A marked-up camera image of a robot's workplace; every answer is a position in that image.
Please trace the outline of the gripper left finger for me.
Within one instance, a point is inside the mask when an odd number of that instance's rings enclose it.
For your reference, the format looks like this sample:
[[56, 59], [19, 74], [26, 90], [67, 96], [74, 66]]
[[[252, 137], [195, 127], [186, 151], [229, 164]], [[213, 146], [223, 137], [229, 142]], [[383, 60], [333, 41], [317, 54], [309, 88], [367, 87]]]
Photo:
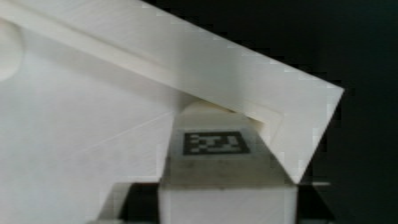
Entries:
[[115, 183], [97, 218], [86, 224], [159, 224], [158, 183]]

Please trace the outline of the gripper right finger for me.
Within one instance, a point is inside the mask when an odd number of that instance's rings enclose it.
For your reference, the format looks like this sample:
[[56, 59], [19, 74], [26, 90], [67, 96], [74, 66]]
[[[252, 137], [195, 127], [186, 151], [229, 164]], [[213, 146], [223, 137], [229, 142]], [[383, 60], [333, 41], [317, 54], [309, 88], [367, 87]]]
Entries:
[[298, 185], [294, 224], [335, 224], [335, 216], [312, 184]]

